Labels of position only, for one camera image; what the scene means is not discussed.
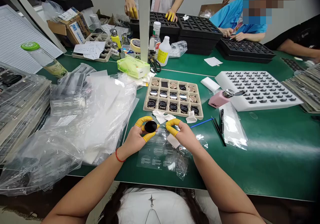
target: hair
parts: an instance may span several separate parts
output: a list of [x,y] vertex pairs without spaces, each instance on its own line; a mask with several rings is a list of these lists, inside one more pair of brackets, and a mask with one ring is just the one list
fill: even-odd
[[[117,190],[112,194],[111,199],[105,205],[102,213],[103,213],[103,220],[100,224],[119,224],[119,218],[117,212],[121,207],[121,198],[123,197],[124,192],[131,187],[138,187],[137,191],[143,191],[146,188],[155,188],[154,186],[148,185],[136,185],[136,184],[129,184],[129,183],[120,183]],[[160,190],[167,190],[165,187],[156,187],[156,189]],[[209,224],[209,219],[207,218],[206,214],[203,213],[200,206],[198,205],[195,198],[192,197],[191,190],[182,188],[182,190],[186,194],[185,201],[189,207],[190,214],[193,218],[195,224]]]

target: blue shirt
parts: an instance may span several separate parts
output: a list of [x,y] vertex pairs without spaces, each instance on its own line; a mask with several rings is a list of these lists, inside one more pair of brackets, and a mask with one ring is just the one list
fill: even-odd
[[[234,29],[238,24],[242,11],[242,0],[235,0],[216,12],[209,20],[218,28]],[[267,27],[267,24],[244,24],[238,29],[237,34],[240,32],[252,34],[265,33],[267,31]]]

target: necklace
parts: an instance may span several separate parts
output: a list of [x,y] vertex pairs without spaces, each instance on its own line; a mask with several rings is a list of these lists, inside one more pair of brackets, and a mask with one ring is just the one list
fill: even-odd
[[151,212],[151,211],[154,211],[155,213],[156,213],[156,216],[157,216],[157,218],[158,218],[158,221],[159,221],[159,223],[161,223],[160,222],[160,220],[159,220],[159,217],[158,217],[158,214],[157,214],[157,212],[156,212],[156,210],[155,209],[153,209],[153,201],[155,200],[154,198],[152,198],[152,194],[151,194],[151,198],[150,199],[148,199],[149,201],[151,201],[151,209],[149,210],[149,212],[148,212],[148,215],[147,215],[147,219],[146,219],[146,222],[144,223],[144,224],[146,224],[147,223],[147,220],[148,220],[148,216],[149,216],[149,213]]

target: white pole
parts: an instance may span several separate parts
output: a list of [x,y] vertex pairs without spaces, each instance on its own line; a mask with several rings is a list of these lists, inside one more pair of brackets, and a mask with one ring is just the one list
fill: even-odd
[[148,62],[150,0],[139,0],[141,60]]

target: masking tape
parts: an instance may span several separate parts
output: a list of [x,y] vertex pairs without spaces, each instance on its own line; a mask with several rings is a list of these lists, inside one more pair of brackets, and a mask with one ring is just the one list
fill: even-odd
[[140,39],[131,39],[130,48],[136,53],[140,53]]

